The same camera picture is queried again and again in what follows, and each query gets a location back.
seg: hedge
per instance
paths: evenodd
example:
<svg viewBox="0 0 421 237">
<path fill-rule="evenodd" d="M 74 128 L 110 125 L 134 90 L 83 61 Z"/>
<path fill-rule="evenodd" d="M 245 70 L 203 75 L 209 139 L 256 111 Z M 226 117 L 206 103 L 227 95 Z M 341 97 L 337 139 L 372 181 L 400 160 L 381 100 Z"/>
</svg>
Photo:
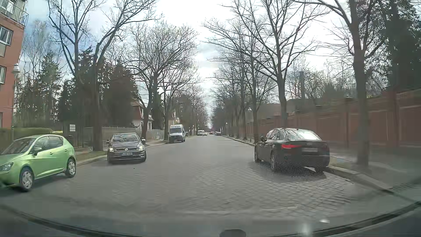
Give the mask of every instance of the hedge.
<svg viewBox="0 0 421 237">
<path fill-rule="evenodd" d="M 43 128 L 43 127 L 25 127 L 25 128 L 15 128 L 13 133 L 13 139 L 19 139 L 22 137 L 28 137 L 32 135 L 40 134 L 51 134 L 52 129 Z M 7 128 L 0 128 L 0 151 L 3 151 L 11 143 L 11 130 Z"/>
</svg>

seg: grass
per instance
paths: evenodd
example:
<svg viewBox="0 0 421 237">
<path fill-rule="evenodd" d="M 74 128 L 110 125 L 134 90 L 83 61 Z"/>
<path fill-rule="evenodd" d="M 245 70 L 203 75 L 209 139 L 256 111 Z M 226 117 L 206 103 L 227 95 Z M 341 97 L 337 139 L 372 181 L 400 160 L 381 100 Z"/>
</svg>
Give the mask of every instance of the grass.
<svg viewBox="0 0 421 237">
<path fill-rule="evenodd" d="M 76 159 L 78 162 L 83 161 L 83 160 L 87 160 L 90 158 L 94 158 L 97 156 L 102 156 L 102 155 L 106 155 L 107 151 L 91 151 L 89 153 L 85 153 L 85 154 L 80 154 L 76 156 Z"/>
</svg>

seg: taillight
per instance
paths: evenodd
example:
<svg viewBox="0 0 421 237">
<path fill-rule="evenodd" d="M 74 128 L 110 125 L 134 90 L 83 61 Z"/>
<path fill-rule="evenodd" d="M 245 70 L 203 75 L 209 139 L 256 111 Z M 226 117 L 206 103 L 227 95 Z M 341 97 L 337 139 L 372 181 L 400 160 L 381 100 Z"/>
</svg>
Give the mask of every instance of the taillight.
<svg viewBox="0 0 421 237">
<path fill-rule="evenodd" d="M 282 144 L 281 147 L 283 149 L 291 149 L 291 148 L 297 148 L 300 147 L 301 145 L 291 145 L 291 144 Z"/>
</svg>

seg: license plate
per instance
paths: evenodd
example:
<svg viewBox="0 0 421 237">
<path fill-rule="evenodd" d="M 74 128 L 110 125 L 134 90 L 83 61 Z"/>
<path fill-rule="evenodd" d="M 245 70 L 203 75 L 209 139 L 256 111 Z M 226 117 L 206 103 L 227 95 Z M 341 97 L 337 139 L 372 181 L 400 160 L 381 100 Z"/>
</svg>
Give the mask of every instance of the license plate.
<svg viewBox="0 0 421 237">
<path fill-rule="evenodd" d="M 313 148 L 313 147 L 305 147 L 303 148 L 302 151 L 317 151 L 317 148 Z"/>
</svg>

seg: lamp post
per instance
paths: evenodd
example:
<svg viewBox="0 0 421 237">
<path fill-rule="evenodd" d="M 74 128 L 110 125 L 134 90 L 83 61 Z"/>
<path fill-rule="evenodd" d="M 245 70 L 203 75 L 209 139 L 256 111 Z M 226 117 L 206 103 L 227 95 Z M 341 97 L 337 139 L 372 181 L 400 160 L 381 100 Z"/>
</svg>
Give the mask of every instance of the lamp post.
<svg viewBox="0 0 421 237">
<path fill-rule="evenodd" d="M 19 79 L 19 74 L 21 71 L 19 70 L 19 65 L 16 63 L 12 70 L 13 75 L 15 76 L 15 81 L 13 82 L 13 99 L 12 99 L 12 120 L 11 120 L 11 138 L 12 142 L 14 140 L 14 124 L 13 124 L 13 113 L 15 110 L 15 90 L 16 90 L 16 82 Z"/>
</svg>

